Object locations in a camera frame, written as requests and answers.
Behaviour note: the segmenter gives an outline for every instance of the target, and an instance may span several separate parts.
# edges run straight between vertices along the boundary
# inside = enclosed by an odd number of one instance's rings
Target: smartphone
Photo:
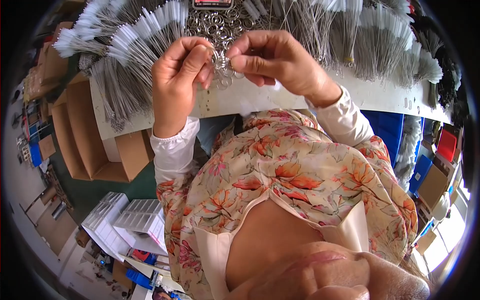
[[[192,0],[196,10],[228,10],[233,6],[234,0]]]

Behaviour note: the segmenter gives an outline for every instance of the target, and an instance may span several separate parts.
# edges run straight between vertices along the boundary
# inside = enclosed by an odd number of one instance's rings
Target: pile of metal rings
[[[242,73],[233,71],[230,59],[225,56],[237,37],[249,30],[268,29],[270,20],[262,18],[253,20],[242,1],[235,1],[229,10],[206,11],[195,10],[190,6],[187,19],[187,35],[202,36],[215,47],[212,64],[215,69],[216,86],[226,90],[233,83],[233,78],[243,78]]]

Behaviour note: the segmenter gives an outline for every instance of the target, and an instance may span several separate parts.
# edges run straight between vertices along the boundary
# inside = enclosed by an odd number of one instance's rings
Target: wrist
[[[326,82],[311,95],[305,95],[313,106],[318,108],[325,108],[332,104],[335,104],[342,97],[342,89],[340,86],[328,78]]]
[[[187,123],[187,117],[181,118],[175,122],[157,121],[159,119],[155,119],[156,121],[153,124],[153,134],[160,139],[167,139],[179,134]]]

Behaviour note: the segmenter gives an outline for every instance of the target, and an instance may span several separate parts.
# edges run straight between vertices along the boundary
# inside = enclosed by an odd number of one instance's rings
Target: jeans
[[[197,133],[197,138],[200,141],[200,146],[207,153],[208,157],[210,157],[210,153],[212,152],[216,136],[232,123],[235,116],[236,115],[227,115],[200,119],[200,130]]]

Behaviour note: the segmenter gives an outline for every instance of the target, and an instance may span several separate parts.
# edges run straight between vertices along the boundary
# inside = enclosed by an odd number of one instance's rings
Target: red plastic bin
[[[452,162],[456,148],[456,136],[452,133],[442,130],[440,140],[438,141],[437,153]]]

